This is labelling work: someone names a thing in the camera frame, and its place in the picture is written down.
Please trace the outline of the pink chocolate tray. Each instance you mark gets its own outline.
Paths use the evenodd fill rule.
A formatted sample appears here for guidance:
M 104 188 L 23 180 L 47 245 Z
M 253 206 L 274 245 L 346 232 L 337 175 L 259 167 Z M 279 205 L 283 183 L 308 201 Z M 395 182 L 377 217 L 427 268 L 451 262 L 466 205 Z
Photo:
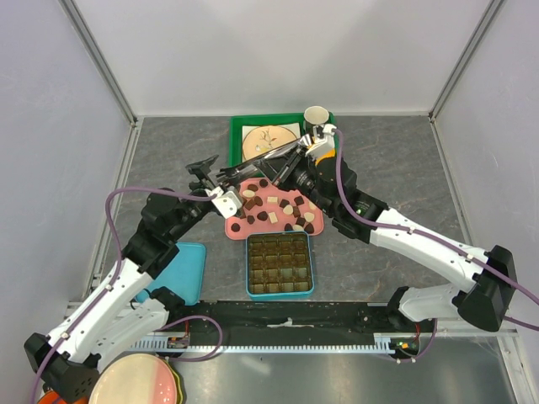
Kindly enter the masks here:
M 323 212 L 297 190 L 283 191 L 268 180 L 266 188 L 251 178 L 240 184 L 243 207 L 239 216 L 226 219 L 224 231 L 233 241 L 246 239 L 254 233 L 305 231 L 317 236 L 324 229 Z

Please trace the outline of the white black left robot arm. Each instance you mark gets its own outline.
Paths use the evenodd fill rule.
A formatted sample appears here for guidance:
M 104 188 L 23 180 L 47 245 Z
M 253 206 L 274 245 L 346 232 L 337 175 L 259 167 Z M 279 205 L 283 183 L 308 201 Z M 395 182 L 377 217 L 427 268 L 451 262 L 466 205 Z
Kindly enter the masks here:
M 226 188 L 210 177 L 215 161 L 209 157 L 188 165 L 197 179 L 187 194 L 140 189 L 148 195 L 141 221 L 128 243 L 116 247 L 109 274 L 60 325 L 47 334 L 35 332 L 24 343 L 37 383 L 75 403 L 90 396 L 102 370 L 133 343 L 150 332 L 182 327 L 185 300 L 166 286 L 152 291 L 129 315 L 117 316 L 178 256 L 179 239 L 216 211 Z

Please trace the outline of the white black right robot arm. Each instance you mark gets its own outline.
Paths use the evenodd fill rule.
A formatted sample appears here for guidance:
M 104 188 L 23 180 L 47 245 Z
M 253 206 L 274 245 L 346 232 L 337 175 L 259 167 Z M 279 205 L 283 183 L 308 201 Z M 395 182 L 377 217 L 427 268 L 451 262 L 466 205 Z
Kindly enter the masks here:
M 434 271 L 446 284 L 396 290 L 387 325 L 405 331 L 415 322 L 459 316 L 497 332 L 515 293 L 512 253 L 499 245 L 486 251 L 431 231 L 386 203 L 358 190 L 356 173 L 333 157 L 300 163 L 288 183 L 312 201 L 345 237 L 399 253 Z

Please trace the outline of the metal tongs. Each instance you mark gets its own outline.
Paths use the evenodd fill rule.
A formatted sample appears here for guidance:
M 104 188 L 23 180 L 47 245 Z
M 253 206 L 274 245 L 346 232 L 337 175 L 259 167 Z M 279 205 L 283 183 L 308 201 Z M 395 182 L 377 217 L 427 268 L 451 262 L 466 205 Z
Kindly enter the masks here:
M 289 172 L 306 156 L 312 138 L 304 135 L 298 140 L 254 157 L 233 167 L 221 169 L 216 178 L 219 183 L 241 183 L 262 175 L 270 181 L 287 178 Z

